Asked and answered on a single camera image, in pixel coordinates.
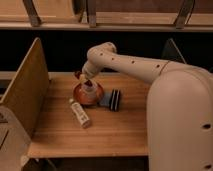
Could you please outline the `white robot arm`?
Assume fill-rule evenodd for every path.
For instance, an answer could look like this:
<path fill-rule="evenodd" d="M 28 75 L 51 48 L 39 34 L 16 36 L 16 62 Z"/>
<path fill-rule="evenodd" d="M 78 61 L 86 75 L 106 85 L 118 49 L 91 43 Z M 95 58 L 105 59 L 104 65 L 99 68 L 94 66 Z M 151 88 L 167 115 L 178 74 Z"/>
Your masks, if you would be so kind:
<path fill-rule="evenodd" d="M 213 74 L 165 59 L 120 55 L 111 42 L 91 47 L 88 79 L 110 68 L 151 85 L 147 96 L 149 171 L 213 171 Z"/>

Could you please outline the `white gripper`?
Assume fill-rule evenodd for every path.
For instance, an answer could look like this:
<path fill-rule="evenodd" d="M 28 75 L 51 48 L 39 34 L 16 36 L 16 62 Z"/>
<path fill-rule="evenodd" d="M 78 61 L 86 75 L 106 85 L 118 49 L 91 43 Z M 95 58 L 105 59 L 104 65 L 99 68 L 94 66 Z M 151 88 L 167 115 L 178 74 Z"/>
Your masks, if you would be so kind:
<path fill-rule="evenodd" d="M 83 74 L 79 76 L 79 80 L 81 84 L 84 84 L 87 79 L 92 79 L 99 73 L 99 68 L 92 63 L 85 63 L 82 68 L 82 73 Z"/>

